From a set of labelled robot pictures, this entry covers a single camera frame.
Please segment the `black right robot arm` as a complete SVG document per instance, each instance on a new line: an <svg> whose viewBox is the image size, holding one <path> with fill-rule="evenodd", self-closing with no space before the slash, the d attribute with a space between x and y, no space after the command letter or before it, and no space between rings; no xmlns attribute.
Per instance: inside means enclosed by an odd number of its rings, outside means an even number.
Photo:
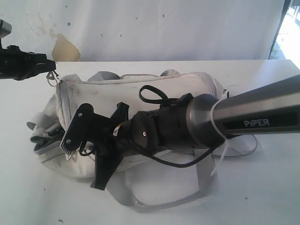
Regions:
<svg viewBox="0 0 300 225"><path fill-rule="evenodd" d="M206 151L186 168L207 157L228 140L240 135L297 133L300 130L300 78L294 76L249 92L221 98L211 94L168 98L161 90L143 86L158 99L143 102L158 104L152 111L139 111L132 118L129 107L117 104L110 118L96 115L92 132L99 132L94 148L93 188L105 189L122 159L142 155L164 165L180 164L157 158L163 150Z"/></svg>

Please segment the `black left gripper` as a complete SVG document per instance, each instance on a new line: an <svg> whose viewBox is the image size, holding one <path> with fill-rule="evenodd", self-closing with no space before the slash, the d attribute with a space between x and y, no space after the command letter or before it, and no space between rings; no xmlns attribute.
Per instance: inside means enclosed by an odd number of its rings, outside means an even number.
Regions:
<svg viewBox="0 0 300 225"><path fill-rule="evenodd" d="M0 78L22 81L56 70L56 62L46 54L23 52L16 45L0 49Z"/></svg>

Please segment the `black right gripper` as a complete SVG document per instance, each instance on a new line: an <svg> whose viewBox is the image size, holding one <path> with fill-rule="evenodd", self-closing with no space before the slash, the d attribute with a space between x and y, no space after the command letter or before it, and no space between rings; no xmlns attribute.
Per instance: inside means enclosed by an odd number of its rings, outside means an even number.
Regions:
<svg viewBox="0 0 300 225"><path fill-rule="evenodd" d="M129 105L120 102L110 118L94 114L93 141L95 151L95 175L91 188L105 190L116 169L129 169L141 163L141 157L124 156L129 151L113 133L128 120Z"/></svg>

